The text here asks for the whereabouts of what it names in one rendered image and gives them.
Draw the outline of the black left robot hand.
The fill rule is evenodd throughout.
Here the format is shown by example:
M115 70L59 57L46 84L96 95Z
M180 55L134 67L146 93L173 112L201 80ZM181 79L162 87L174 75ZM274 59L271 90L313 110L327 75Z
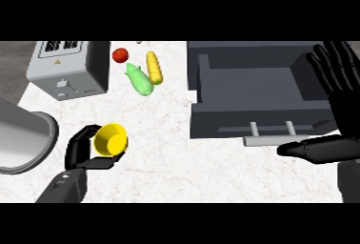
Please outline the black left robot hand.
M91 146L90 139L99 131L99 125L87 125L78 133L72 136L66 154L65 154L65 170L84 169L84 170L108 170L114 167L114 164L119 161L122 153L118 153L112 157L90 157Z

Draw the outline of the dark grey open drawer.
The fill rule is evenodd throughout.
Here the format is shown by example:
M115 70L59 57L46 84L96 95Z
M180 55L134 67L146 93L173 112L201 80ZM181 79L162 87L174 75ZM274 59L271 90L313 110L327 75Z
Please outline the dark grey open drawer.
M190 138L230 138L338 129L305 54L316 41L190 41L187 83L196 92Z

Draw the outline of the red tomato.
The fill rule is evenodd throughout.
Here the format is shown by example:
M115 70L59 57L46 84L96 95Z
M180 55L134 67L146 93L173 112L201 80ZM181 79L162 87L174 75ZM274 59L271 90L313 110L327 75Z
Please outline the red tomato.
M128 58L128 51L124 48L119 48L112 52L112 60L116 63L124 63L128 60Z

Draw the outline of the grey toaster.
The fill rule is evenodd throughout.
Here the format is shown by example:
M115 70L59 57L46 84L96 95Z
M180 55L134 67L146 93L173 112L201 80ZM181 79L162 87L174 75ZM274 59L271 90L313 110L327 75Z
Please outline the grey toaster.
M38 41L28 81L57 101L106 93L109 47L108 41Z

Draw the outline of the large grey metal pot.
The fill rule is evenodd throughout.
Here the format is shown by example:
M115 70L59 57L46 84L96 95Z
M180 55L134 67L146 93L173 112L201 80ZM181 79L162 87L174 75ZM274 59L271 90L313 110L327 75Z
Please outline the large grey metal pot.
M29 112L0 97L0 173L34 169L49 156L59 135L56 119Z

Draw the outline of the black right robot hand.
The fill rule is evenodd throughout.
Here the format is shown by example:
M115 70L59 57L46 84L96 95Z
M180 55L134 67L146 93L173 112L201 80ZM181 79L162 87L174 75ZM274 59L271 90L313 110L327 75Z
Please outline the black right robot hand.
M339 134L285 143L277 155L326 164L360 159L360 58L347 41L325 41L305 55L338 125Z

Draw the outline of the yellow corn cob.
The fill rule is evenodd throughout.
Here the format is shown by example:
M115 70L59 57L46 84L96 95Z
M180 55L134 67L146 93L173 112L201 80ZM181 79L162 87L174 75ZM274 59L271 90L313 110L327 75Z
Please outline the yellow corn cob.
M146 52L146 67L149 80L153 85L159 85L164 82L164 75L158 56L152 51Z

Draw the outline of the yellow cup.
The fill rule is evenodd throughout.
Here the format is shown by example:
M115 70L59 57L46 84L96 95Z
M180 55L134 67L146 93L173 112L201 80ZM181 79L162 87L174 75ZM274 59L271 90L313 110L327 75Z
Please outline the yellow cup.
M94 136L94 149L103 156L119 154L128 147L128 136L119 124L106 124Z

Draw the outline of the pale green vegetable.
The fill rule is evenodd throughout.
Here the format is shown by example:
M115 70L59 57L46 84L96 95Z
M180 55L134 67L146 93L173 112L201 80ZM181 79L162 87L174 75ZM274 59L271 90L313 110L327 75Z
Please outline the pale green vegetable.
M131 80L131 84L137 93L143 96L147 96L153 91L153 85L140 67L128 63L125 74Z

